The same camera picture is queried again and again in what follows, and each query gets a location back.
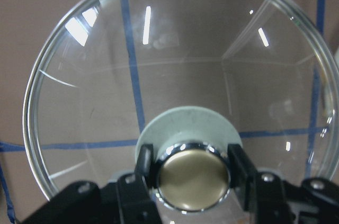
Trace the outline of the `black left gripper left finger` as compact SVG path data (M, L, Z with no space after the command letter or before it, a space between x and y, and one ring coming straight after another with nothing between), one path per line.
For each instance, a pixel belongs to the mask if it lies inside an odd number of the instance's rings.
M153 144L143 144L140 147L136 162L135 172L140 174L147 187L150 189L154 184L154 147Z

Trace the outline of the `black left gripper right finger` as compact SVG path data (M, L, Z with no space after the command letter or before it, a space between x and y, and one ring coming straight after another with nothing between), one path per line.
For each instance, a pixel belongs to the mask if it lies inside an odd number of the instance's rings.
M230 163L230 187L246 186L256 172L254 164L239 144L229 144L227 154Z

